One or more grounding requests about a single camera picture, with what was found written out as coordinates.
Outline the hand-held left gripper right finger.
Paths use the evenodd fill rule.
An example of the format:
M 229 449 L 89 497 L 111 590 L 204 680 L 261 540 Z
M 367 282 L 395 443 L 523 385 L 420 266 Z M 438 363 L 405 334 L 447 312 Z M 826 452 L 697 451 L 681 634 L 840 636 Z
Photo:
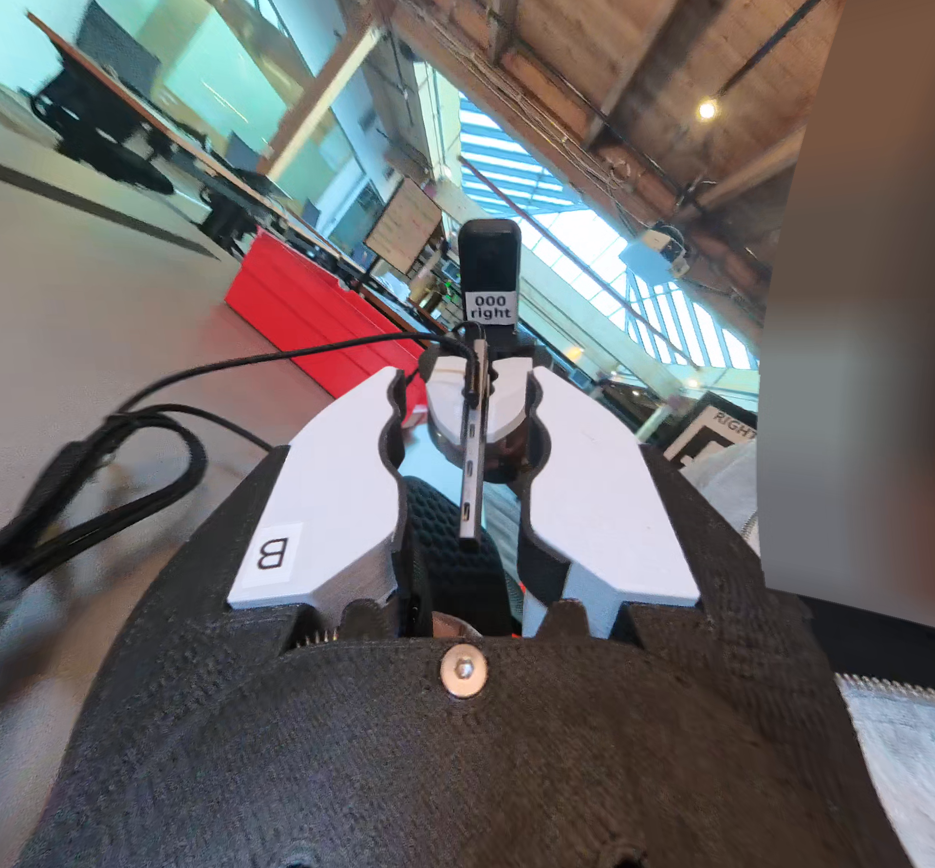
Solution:
M 631 605 L 696 609 L 700 591 L 635 435 L 544 367 L 527 378 L 527 458 L 517 571 L 522 635 L 573 601 L 609 638 Z

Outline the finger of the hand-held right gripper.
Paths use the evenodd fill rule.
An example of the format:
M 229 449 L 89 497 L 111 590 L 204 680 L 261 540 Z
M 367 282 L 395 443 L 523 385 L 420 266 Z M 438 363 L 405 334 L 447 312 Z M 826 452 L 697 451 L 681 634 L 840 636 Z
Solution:
M 427 380 L 430 422 L 450 444 L 463 443 L 465 359 L 436 359 Z
M 527 379 L 530 357 L 497 359 L 491 363 L 486 441 L 503 441 L 518 430 L 526 418 Z

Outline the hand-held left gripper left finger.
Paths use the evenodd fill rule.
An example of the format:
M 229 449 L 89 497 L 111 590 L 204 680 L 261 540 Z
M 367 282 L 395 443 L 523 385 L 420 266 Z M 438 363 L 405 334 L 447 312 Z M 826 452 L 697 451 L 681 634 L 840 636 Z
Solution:
M 399 584 L 406 504 L 402 370 L 382 368 L 335 399 L 288 446 L 227 596 L 235 610 L 386 609 Z

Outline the grey usb hub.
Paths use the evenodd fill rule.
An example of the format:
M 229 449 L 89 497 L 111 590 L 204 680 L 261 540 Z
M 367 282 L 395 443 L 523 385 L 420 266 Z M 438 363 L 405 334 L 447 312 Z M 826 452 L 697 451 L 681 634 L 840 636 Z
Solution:
M 473 342 L 472 355 L 466 366 L 464 390 L 458 540 L 460 548 L 465 551 L 479 549 L 482 539 L 489 394 L 488 342 L 482 334 Z

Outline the red plastic bin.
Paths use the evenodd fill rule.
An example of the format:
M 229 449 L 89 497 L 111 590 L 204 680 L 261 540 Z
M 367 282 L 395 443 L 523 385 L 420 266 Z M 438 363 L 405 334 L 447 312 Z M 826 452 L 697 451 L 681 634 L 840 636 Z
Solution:
M 252 241 L 225 303 L 283 351 L 399 331 L 367 300 L 344 289 L 338 277 L 267 231 Z M 338 398 L 385 367 L 412 374 L 423 351 L 414 340 L 390 341 L 294 364 Z

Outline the whiteboard with writing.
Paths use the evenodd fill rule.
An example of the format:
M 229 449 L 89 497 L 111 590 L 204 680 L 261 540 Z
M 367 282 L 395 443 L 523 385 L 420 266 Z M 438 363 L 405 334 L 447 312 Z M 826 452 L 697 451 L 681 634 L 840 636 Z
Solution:
M 407 274 L 441 222 L 438 204 L 406 177 L 393 192 L 364 245 L 392 268 Z

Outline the black white marker sign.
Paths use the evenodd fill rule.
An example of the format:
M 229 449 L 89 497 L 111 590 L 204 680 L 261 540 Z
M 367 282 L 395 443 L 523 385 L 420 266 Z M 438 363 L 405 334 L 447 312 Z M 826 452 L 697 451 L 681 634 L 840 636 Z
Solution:
M 703 460 L 723 449 L 753 441 L 757 414 L 717 396 L 699 400 L 686 422 L 662 451 L 677 469 Z

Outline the white ceiling-mounted device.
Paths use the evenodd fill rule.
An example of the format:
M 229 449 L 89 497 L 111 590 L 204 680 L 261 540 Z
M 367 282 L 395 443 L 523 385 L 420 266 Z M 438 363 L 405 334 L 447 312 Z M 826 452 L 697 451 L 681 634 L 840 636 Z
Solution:
M 653 287 L 684 278 L 690 267 L 683 233 L 663 222 L 642 231 L 618 257 L 636 277 Z

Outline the long wooden office desk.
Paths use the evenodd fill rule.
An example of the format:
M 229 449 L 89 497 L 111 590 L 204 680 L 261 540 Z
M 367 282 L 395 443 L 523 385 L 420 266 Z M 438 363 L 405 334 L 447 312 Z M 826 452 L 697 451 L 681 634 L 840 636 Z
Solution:
M 271 183 L 264 177 L 249 183 L 238 171 L 232 169 L 226 160 L 209 148 L 206 137 L 197 135 L 192 129 L 182 126 L 169 114 L 164 113 L 155 103 L 120 79 L 113 69 L 99 64 L 58 34 L 33 11 L 27 10 L 25 17 L 53 44 L 64 67 L 78 67 L 83 75 L 93 79 L 145 125 L 164 137 L 174 152 L 181 154 L 183 167 L 192 172 L 194 178 L 206 190 L 208 214 L 200 228 L 207 237 L 230 254 L 243 257 L 240 239 L 249 227 L 271 230 L 283 237 L 287 243 L 300 243 L 299 251 L 303 254 L 308 249 L 313 250 L 313 257 L 328 254 L 327 265 L 335 263 L 342 267 L 338 272 L 339 276 L 362 285 L 365 269 L 288 211 L 274 196 L 258 189 L 257 185 L 271 189 Z

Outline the person's black shirt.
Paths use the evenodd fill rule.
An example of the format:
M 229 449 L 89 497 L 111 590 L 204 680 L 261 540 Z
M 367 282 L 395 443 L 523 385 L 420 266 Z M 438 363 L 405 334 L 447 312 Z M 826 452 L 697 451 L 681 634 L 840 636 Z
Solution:
M 835 673 L 934 687 L 934 628 L 810 597 L 799 600 Z

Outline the wooden support post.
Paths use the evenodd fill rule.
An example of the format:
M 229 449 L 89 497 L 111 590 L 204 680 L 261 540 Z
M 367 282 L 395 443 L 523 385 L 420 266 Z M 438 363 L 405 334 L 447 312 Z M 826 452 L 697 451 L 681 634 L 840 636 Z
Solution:
M 276 180 L 321 124 L 324 115 L 344 91 L 350 79 L 379 43 L 382 26 L 365 20 L 349 28 L 339 40 L 320 73 L 303 90 L 298 101 L 279 121 L 274 137 L 258 165 L 262 175 Z

